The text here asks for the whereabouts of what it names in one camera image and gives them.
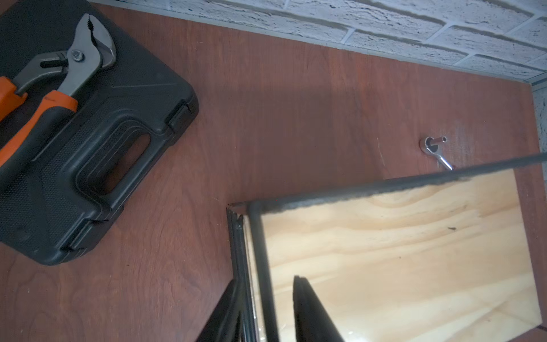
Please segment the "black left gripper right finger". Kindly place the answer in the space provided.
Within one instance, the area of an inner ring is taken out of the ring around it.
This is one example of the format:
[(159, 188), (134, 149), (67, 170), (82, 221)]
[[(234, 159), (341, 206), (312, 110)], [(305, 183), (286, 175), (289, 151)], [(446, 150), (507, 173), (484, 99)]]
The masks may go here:
[(310, 282), (305, 277), (293, 278), (293, 313), (297, 342), (343, 341)]

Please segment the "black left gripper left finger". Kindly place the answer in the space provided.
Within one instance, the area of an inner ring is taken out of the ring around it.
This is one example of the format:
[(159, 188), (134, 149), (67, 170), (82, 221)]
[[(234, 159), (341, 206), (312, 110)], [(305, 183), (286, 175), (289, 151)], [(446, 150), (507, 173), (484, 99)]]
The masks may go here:
[(236, 279), (228, 283), (196, 342), (241, 340), (241, 287)]

